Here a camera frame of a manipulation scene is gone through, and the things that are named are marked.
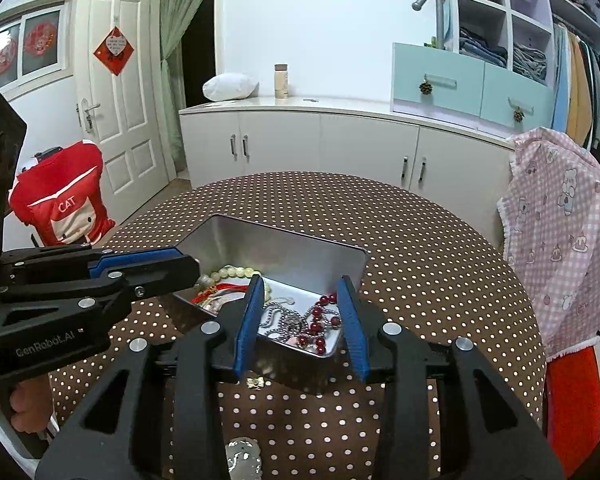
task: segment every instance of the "window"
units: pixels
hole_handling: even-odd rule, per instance
[[[0,24],[3,94],[66,67],[68,3],[38,8]]]

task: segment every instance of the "tan garment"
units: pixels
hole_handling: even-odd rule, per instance
[[[582,51],[576,35],[569,33],[571,43],[571,95],[567,118],[567,135],[583,146],[591,130],[591,96]]]

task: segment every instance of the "green curtain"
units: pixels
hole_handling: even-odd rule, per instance
[[[176,52],[189,23],[193,19],[202,0],[160,0],[160,70],[162,73],[162,94],[164,112],[171,147],[171,156],[176,166],[184,163],[184,145],[178,108],[171,86],[170,57]]]

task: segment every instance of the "white door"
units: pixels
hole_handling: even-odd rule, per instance
[[[504,233],[496,204],[509,188],[510,153],[421,127],[410,191],[451,211],[497,247]]]
[[[74,65],[84,137],[102,150],[100,187],[122,222],[168,183],[149,56],[149,0],[76,0]],[[117,26],[134,51],[120,75],[94,52]]]
[[[191,187],[244,174],[238,112],[184,115],[180,124]]]
[[[337,114],[323,114],[320,122],[320,171],[408,189],[418,143],[417,126]]]
[[[318,171],[319,114],[240,112],[240,134],[247,174]]]

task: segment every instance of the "bottle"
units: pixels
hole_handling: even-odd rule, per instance
[[[289,78],[286,71],[286,64],[276,65],[273,87],[276,99],[287,99],[289,97]]]

